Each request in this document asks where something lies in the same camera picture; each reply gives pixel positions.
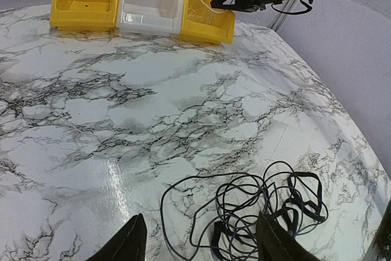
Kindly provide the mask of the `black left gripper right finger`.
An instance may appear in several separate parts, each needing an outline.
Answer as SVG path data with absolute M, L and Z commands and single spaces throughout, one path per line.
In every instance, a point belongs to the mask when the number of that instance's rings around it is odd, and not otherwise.
M 259 213 L 256 238 L 260 261 L 320 261 L 304 249 L 271 215 Z

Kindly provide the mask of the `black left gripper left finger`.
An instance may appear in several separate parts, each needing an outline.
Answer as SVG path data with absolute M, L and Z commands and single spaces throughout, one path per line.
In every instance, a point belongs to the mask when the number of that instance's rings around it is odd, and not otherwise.
M 99 250 L 99 260 L 145 260 L 146 245 L 147 226 L 140 213 Z

